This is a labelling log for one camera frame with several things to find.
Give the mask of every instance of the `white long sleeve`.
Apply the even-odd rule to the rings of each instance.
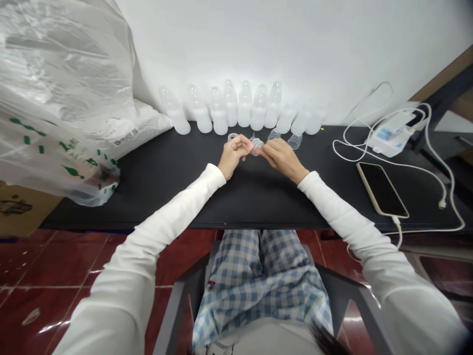
[[[417,275],[391,240],[331,190],[318,173],[307,175],[298,189],[360,258],[399,354],[454,354],[468,331],[448,299]]]
[[[75,309],[54,354],[143,354],[159,253],[225,183],[221,171],[208,164],[187,189],[137,226]]]

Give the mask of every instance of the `white plastic bag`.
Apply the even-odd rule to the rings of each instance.
[[[78,204],[100,206],[118,185],[113,157],[52,123],[0,113],[0,178]]]
[[[133,99],[129,33],[103,0],[0,0],[0,179],[98,206],[118,183],[111,159],[171,128]]]

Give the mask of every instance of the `person's right hand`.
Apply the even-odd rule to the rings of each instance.
[[[282,138],[266,142],[263,150],[256,153],[264,156],[273,168],[286,175],[297,185],[309,174],[309,170],[302,166],[294,150]]]

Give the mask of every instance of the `blue checkered pants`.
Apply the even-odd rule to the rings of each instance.
[[[333,333],[327,292],[294,230],[227,230],[194,323],[193,348],[259,318],[313,322]]]

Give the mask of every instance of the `hand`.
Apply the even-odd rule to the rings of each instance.
[[[251,152],[254,145],[244,135],[238,135],[229,141],[223,148],[222,157],[218,168],[222,172],[225,180],[228,181],[233,175],[233,171],[237,167],[240,158],[245,161],[246,156]]]
[[[309,170],[302,166],[291,146],[281,138],[266,142],[263,151],[256,153],[264,156],[273,168],[286,175],[297,185],[309,174]]]

